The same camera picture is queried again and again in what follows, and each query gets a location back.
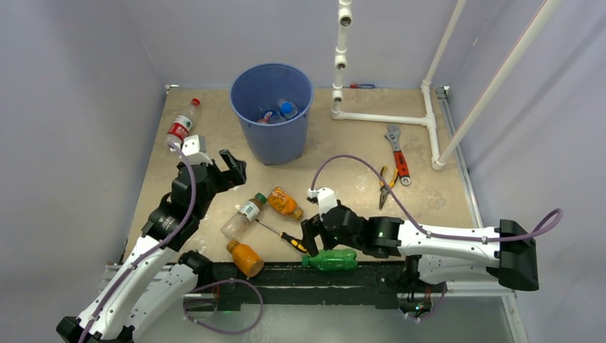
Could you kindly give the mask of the green plastic bottle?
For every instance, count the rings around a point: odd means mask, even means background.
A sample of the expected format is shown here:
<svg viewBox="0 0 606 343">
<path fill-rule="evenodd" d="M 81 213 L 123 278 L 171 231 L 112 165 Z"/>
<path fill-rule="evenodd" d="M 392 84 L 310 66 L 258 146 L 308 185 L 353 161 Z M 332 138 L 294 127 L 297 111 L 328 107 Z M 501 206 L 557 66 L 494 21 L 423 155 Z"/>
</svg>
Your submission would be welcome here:
<svg viewBox="0 0 606 343">
<path fill-rule="evenodd" d="M 322 272 L 347 271 L 357 268 L 357 253 L 352 249 L 322 250 L 316 256 L 303 256 L 303 267 Z"/>
</svg>

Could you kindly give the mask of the orange pouch gold cap bottle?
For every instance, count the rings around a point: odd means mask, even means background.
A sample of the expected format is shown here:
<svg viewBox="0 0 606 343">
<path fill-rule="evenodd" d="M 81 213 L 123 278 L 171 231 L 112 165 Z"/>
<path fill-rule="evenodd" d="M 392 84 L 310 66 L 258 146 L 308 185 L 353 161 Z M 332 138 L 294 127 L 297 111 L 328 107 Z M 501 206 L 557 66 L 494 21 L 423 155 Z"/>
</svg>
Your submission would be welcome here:
<svg viewBox="0 0 606 343">
<path fill-rule="evenodd" d="M 288 195 L 281 187 L 275 187 L 270 192 L 267 202 L 271 208 L 281 215 L 292 217 L 297 221 L 299 221 L 304 214 L 304 210 L 298 205 L 296 200 Z"/>
</svg>

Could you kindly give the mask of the large Pepsi bottle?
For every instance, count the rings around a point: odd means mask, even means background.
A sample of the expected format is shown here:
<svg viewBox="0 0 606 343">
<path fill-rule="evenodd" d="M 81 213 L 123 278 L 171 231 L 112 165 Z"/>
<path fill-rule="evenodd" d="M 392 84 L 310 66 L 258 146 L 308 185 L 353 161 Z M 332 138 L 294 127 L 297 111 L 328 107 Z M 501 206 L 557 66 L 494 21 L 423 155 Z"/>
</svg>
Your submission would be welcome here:
<svg viewBox="0 0 606 343">
<path fill-rule="evenodd" d="M 267 110 L 257 121 L 259 124 L 279 124 L 284 121 L 284 117 L 277 111 Z"/>
</svg>

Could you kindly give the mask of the small Pepsi bottle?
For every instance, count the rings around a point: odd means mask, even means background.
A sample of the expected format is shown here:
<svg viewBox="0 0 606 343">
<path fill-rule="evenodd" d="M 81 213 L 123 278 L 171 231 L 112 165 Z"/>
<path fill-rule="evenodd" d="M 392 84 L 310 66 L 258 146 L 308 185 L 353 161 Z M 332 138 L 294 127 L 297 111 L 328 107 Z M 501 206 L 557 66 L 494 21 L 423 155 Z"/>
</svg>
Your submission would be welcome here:
<svg viewBox="0 0 606 343">
<path fill-rule="evenodd" d="M 299 109 L 296 104 L 286 99 L 279 99 L 277 102 L 279 113 L 286 119 L 290 120 L 299 114 Z"/>
</svg>

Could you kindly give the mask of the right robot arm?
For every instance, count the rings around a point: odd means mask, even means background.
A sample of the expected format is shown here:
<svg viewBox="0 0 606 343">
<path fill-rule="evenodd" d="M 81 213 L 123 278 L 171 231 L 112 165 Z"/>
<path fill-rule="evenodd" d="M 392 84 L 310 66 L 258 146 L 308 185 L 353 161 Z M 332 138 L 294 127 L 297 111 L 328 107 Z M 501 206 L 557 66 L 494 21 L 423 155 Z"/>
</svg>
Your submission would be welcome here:
<svg viewBox="0 0 606 343">
<path fill-rule="evenodd" d="M 397 217 L 356 215 L 338 204 L 300 224 L 303 245 L 312 256 L 337 245 L 378 259 L 415 257 L 417 262 L 401 272 L 403 285 L 412 291 L 426 284 L 487 275 L 506 288 L 537 291 L 536 241 L 517 222 L 503 219 L 498 227 L 471 229 L 470 236 L 455 239 L 454 229 L 428 226 L 423 232 L 410 220 Z"/>
</svg>

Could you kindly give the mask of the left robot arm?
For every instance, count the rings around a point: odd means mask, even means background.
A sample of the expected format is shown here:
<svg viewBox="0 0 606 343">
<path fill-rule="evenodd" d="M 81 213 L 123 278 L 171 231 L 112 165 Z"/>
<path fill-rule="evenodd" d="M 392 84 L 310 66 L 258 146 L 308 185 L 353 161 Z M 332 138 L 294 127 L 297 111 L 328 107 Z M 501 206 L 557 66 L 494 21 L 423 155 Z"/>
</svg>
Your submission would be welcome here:
<svg viewBox="0 0 606 343">
<path fill-rule="evenodd" d="M 188 291 L 205 292 L 212 262 L 190 251 L 161 281 L 154 278 L 199 228 L 213 198 L 245 184 L 245 161 L 220 151 L 227 165 L 182 153 L 171 191 L 149 215 L 130 255 L 99 296 L 78 316 L 64 317 L 56 331 L 65 342 L 136 342 L 158 317 Z"/>
</svg>

